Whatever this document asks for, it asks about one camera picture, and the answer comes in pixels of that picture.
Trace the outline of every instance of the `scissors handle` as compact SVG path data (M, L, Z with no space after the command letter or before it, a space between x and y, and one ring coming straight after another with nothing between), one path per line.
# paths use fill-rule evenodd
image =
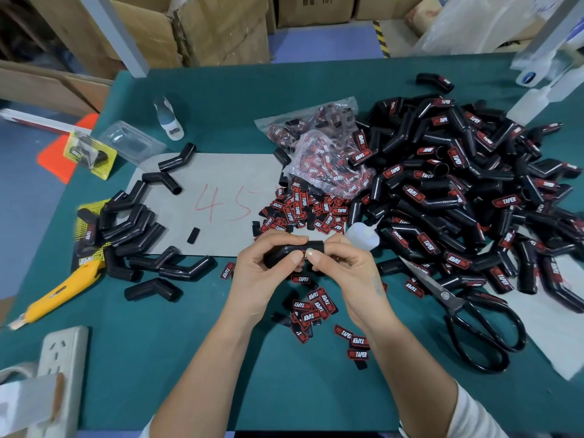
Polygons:
M509 346L487 320L485 320L486 325L483 324L480 319L478 319L478 321L483 326L485 326L486 331L489 332L493 340L495 340L495 342L498 343L499 346L503 347L507 352L520 352L521 350L525 349L525 345L527 343L527 332L525 330L525 326L523 325L523 321L521 321L519 315L517 315L515 311L507 305L507 302L505 300L502 300L501 298L495 297L491 294L485 294L479 291L473 291L464 294L459 293L457 296L463 298L464 300L470 303L468 305L463 306L463 308L465 309L468 309L469 305L473 307L474 305L478 305L480 307L484 307L495 312L500 312L507 318L509 318L509 320L511 321L512 324L515 325L515 329L517 330L517 342L513 346Z
M473 316L481 325L489 332L492 336L499 336L497 332L493 329L491 324L485 319L484 316L478 311L476 307L472 305L470 302L466 302L463 306L466 311ZM454 348L458 352L458 354L462 357L464 361L466 361L469 365L474 367L475 369L484 372L484 373L501 373L505 371L510 364L509 354L507 351L492 337L485 335L477 328L472 326L471 324L464 321L462 318L458 316L458 314L450 314L444 317L446 321L446 327L448 328L448 333L450 334L450 339L452 340L452 344ZM493 363L489 363L487 366L483 366L482 364L477 363L476 361L472 360L468 353L464 350L462 344L458 340L456 336L456 331L454 330L454 326L457 325L463 330L467 331L469 334L474 336L477 340L482 341L486 345L488 345L494 352L500 356L500 359Z

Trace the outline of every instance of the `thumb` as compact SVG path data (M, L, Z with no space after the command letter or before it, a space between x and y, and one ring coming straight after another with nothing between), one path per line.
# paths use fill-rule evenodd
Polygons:
M301 263L303 259L304 253L302 252L302 250L295 250L293 252L290 252L270 270L270 274L278 278L279 279L278 282L281 282L285 280L288 275L294 272L294 269L298 267L298 265Z
M307 249L306 258L313 265L317 266L321 272L327 274L337 283L339 283L339 281L342 280L343 276L345 275L346 271L343 266L334 261L328 255L325 255L318 250Z

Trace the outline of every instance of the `orange plastic stool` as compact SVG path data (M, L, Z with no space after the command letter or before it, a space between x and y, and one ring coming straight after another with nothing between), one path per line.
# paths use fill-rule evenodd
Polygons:
M88 114L81 118L75 125L85 127L86 129L93 129L95 123L98 122L98 118L99 114ZM37 162L40 166L54 174L65 184L69 184L69 180L77 166L73 161L63 156L68 139L69 134L60 136L44 148L37 157Z

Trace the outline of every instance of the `striped floor tape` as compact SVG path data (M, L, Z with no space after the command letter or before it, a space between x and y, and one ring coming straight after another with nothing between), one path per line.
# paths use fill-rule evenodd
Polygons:
M390 58L390 51L387 48L387 44L385 43L385 38L383 36L383 32L381 30L381 26L379 25L379 21L373 21L373 27L375 27L375 32L377 34L377 41L379 41L379 47L383 53L383 58Z

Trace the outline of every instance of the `power outlet socket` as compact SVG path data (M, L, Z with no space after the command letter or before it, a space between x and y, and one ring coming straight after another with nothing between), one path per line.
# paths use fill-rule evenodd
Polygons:
M29 427L26 438L75 438L88 338L89 329L84 326L51 332L44 338L37 375L62 373L63 400L55 421Z

